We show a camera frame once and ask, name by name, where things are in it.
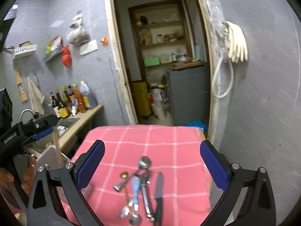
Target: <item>kitchen counter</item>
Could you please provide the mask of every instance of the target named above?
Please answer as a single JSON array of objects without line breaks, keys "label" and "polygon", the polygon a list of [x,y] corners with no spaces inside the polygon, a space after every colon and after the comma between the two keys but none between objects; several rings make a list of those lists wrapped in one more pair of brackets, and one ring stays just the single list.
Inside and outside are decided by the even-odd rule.
[{"label": "kitchen counter", "polygon": [[71,140],[71,138],[76,135],[82,127],[88,123],[89,120],[93,118],[93,116],[103,107],[102,104],[97,105],[93,110],[87,110],[86,113],[77,113],[76,116],[70,115],[68,119],[71,118],[79,118],[67,131],[66,133],[59,139],[59,144],[61,150],[64,146]]}]

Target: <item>human hand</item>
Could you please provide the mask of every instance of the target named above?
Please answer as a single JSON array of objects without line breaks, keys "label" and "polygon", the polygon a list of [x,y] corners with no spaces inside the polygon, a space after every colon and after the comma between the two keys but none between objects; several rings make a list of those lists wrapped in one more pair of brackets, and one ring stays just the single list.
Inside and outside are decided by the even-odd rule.
[{"label": "human hand", "polygon": [[[36,159],[30,156],[29,166],[23,175],[24,183],[21,184],[21,187],[26,194],[30,194],[31,187],[33,186],[35,171],[32,165],[35,165],[36,163],[37,163]],[[0,167],[0,186],[10,191],[8,183],[13,181],[14,181],[14,176],[8,170]]]}]

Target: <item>wall outlet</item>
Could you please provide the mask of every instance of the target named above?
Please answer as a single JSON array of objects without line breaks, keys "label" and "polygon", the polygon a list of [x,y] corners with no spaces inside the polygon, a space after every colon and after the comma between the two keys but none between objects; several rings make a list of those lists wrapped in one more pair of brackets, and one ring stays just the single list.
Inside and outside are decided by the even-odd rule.
[{"label": "wall outlet", "polygon": [[85,43],[84,45],[82,45],[79,48],[79,54],[85,55],[85,54],[88,54],[88,53],[96,51],[96,50],[98,50],[97,41],[92,40],[92,41]]}]

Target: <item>plastic jug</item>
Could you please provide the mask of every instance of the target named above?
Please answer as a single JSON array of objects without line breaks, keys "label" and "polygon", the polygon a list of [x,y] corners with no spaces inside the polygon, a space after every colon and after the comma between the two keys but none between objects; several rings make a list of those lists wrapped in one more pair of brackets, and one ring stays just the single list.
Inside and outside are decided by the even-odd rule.
[{"label": "plastic jug", "polygon": [[84,98],[87,110],[94,109],[97,106],[97,100],[84,80],[80,81],[79,91],[82,94],[82,97]]}]

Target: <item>pink tablecloth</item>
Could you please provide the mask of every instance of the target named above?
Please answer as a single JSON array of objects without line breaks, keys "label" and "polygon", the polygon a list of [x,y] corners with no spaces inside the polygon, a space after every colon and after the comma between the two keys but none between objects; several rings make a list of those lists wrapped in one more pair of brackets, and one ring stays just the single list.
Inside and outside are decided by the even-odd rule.
[{"label": "pink tablecloth", "polygon": [[[72,161],[86,152],[95,140],[105,143],[105,155],[90,184],[94,187],[88,203],[105,226],[129,225],[129,216],[119,219],[125,206],[125,195],[113,191],[112,186],[121,181],[122,171],[132,173],[137,169],[140,156],[152,160],[153,176],[150,192],[153,198],[158,172],[164,176],[163,226],[199,226],[210,210],[210,174],[200,156],[200,135],[195,127],[125,126],[98,127],[89,132]],[[132,196],[131,183],[127,185]],[[145,217],[140,194],[139,212],[142,226],[151,225]],[[76,221],[69,206],[65,205],[71,221]]]}]

